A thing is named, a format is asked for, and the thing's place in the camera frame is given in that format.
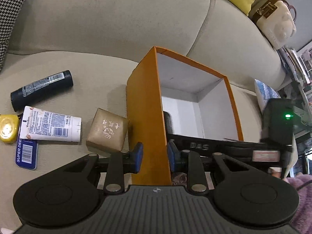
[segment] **houndstooth fabric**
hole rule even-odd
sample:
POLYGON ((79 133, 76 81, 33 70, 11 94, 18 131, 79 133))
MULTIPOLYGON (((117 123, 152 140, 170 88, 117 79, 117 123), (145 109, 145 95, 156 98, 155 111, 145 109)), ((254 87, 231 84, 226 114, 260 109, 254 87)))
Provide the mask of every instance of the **houndstooth fabric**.
POLYGON ((25 0, 0 0, 0 71, 3 66, 10 36, 25 0))

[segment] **brown strap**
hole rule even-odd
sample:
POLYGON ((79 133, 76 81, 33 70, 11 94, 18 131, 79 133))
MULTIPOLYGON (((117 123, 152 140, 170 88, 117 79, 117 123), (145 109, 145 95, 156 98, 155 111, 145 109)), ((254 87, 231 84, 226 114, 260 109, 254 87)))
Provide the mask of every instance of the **brown strap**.
POLYGON ((279 0, 267 0, 264 5, 257 9, 255 14, 252 16, 254 24, 256 24, 262 16, 268 18, 277 9, 277 6, 275 6, 277 1, 279 0))

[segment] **blue tag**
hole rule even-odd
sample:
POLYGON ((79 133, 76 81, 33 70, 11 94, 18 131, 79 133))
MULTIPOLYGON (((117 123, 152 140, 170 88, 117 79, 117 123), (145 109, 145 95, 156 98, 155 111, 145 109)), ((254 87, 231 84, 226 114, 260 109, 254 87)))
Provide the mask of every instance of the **blue tag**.
POLYGON ((15 163, 19 167, 34 170, 37 168, 37 140, 28 140, 20 138, 18 131, 18 140, 16 145, 15 163))

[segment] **barcode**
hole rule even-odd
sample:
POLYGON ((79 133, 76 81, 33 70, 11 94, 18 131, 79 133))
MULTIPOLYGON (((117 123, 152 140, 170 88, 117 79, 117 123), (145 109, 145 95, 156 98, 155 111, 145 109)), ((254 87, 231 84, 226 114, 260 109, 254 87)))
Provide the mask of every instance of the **barcode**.
POLYGON ((58 80, 62 80, 64 78, 65 78, 65 76, 64 76, 64 73, 62 72, 62 73, 50 76, 49 77, 49 82, 55 82, 55 81, 58 81, 58 80))
POLYGON ((23 144, 21 161, 24 163, 32 163, 32 146, 23 144))
POLYGON ((68 129, 53 128, 54 136, 68 137, 68 129))

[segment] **purple fabric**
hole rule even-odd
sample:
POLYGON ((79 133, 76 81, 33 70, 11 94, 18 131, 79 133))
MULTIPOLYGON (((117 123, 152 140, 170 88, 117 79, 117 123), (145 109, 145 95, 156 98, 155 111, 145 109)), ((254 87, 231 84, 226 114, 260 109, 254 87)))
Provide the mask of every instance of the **purple fabric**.
MULTIPOLYGON (((294 188, 312 179, 311 175, 300 175, 295 178, 287 178, 287 182, 294 188)), ((291 225, 301 234, 312 234, 312 184, 308 184, 298 191, 300 203, 297 212, 291 220, 291 225)))

